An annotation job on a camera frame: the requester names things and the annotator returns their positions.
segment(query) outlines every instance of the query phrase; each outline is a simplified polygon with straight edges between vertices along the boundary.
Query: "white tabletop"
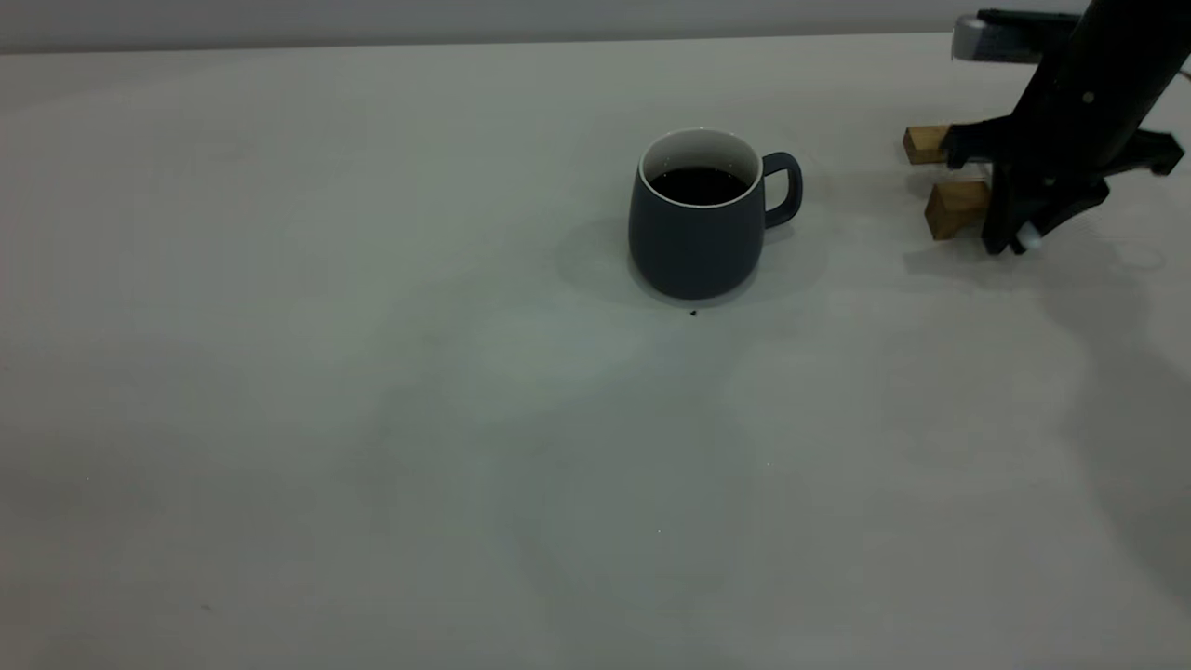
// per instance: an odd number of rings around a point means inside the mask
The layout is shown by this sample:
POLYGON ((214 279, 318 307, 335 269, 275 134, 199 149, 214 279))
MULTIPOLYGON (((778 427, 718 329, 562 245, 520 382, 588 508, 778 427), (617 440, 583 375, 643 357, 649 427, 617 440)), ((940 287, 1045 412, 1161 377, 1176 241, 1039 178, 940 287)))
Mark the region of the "white tabletop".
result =
POLYGON ((948 40, 0 58, 0 666, 1186 668, 1191 159, 935 243, 948 40), (691 125, 806 175, 696 314, 691 125))

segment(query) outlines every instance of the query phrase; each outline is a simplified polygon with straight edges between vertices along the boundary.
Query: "dark gray mug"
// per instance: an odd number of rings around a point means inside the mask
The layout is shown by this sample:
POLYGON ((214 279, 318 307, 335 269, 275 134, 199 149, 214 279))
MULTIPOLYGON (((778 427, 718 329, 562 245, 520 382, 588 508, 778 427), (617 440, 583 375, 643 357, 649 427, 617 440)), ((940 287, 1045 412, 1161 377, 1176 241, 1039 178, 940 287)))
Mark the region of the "dark gray mug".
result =
POLYGON ((682 299, 731 290, 756 267, 765 228, 786 223, 803 203, 803 171, 785 152, 763 159, 730 132, 694 127, 660 137, 637 165, 629 211, 629 250, 655 288, 682 299), (692 203, 660 193, 651 182, 687 168, 713 168, 740 180, 743 193, 723 202, 692 203), (790 192, 765 208, 765 176, 785 170, 790 192))

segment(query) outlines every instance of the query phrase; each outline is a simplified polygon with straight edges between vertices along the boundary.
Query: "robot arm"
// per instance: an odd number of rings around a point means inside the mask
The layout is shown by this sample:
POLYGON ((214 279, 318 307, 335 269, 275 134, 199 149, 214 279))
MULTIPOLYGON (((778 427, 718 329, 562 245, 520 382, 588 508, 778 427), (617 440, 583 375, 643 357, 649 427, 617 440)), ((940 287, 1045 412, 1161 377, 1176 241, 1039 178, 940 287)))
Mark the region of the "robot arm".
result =
POLYGON ((1039 63, 1010 115, 954 125, 943 139, 948 167, 993 164, 981 232, 990 253, 1022 253, 1099 205, 1104 177, 1166 175, 1183 157, 1171 134, 1139 126, 1191 56, 1191 2, 1093 0, 1083 17, 985 10, 956 21, 952 52, 1039 63))

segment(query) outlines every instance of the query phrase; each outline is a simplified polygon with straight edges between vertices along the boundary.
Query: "coffee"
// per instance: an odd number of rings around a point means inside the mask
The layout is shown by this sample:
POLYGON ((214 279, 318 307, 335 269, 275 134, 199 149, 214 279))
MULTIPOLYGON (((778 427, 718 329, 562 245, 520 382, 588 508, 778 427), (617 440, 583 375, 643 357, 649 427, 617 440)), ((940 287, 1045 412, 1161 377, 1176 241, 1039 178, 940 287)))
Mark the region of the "coffee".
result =
POLYGON ((710 167, 679 168, 649 181, 654 190, 686 205, 719 205, 735 200, 748 184, 722 169, 710 167))

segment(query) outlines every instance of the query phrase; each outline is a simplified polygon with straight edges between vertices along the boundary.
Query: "wall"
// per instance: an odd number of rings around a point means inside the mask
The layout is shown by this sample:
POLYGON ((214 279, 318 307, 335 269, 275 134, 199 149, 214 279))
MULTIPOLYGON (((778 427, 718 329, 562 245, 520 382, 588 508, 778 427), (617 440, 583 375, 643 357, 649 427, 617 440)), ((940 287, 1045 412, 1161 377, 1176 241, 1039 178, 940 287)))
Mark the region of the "wall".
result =
POLYGON ((915 32, 1086 0, 0 0, 6 51, 915 32))

